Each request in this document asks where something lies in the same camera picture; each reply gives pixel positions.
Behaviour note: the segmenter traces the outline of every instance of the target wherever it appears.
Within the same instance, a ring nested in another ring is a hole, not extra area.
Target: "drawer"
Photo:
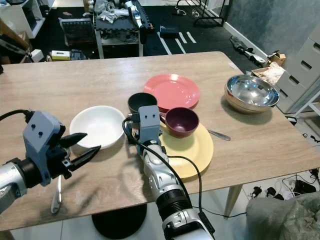
[[[299,79],[286,71],[282,74],[276,86],[282,89],[293,101],[297,101],[307,91]]]
[[[278,86],[275,86],[275,88],[279,92],[279,102],[276,105],[278,109],[281,110],[284,114],[291,114],[293,112],[290,112],[290,109],[295,104],[295,102],[284,92],[282,89],[280,89]]]
[[[309,38],[317,44],[320,44],[320,25],[315,27],[315,29],[310,34]]]
[[[308,89],[320,76],[320,45],[308,38],[287,71]]]

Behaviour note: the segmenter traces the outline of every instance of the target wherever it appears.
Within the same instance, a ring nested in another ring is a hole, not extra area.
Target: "mug handle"
[[[160,121],[166,124],[166,114],[163,112],[160,112],[159,115],[160,115]]]

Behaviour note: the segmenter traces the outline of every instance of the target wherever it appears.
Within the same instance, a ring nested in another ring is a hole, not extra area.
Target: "wooden table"
[[[201,94],[194,110],[201,123],[232,138],[212,137],[214,154],[202,179],[204,191],[233,186],[226,214],[241,184],[320,166],[319,155],[276,107],[256,115],[231,109],[223,98],[224,85],[241,72],[222,52],[5,65],[0,75],[0,111],[44,110],[63,122],[68,133],[72,118],[91,106],[110,105],[126,115],[129,96],[141,92],[150,77],[165,73],[194,80]],[[24,158],[25,126],[22,115],[0,122],[0,164]],[[128,148],[123,137],[62,181],[63,204],[57,215],[50,213],[55,179],[47,187],[29,189],[1,214],[0,231],[151,202],[142,170],[136,149]],[[196,193],[198,180],[186,187]]]

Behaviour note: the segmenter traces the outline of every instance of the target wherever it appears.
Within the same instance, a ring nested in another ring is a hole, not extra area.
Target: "gray wall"
[[[320,0],[233,0],[227,21],[266,54],[288,63],[320,24]]]

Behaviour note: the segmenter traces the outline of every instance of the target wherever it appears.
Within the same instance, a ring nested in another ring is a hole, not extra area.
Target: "yellow plate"
[[[163,134],[160,140],[165,146],[168,156],[184,156],[192,160],[200,173],[210,164],[214,154],[214,143],[207,129],[199,123],[193,134],[184,138],[171,136],[165,125],[161,124]],[[197,175],[197,171],[190,162],[182,158],[169,158],[169,164],[180,178],[190,178]]]

